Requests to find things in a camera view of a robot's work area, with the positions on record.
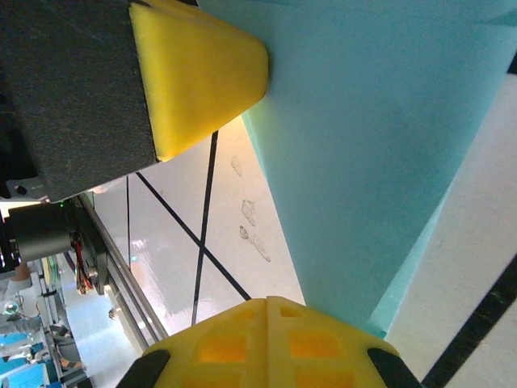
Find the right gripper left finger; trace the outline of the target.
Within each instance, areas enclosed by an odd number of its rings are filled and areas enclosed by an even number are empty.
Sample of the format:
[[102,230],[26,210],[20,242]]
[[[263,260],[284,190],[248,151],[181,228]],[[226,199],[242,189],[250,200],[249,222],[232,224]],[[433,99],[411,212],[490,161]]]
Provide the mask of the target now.
[[267,301],[251,299],[150,346],[124,387],[266,387]]

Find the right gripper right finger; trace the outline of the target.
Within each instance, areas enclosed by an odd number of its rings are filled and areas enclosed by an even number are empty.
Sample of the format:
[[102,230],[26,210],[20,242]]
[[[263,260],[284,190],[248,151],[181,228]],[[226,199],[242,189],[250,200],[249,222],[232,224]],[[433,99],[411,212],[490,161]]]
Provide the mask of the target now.
[[267,298],[269,387],[420,387],[383,339],[283,297]]

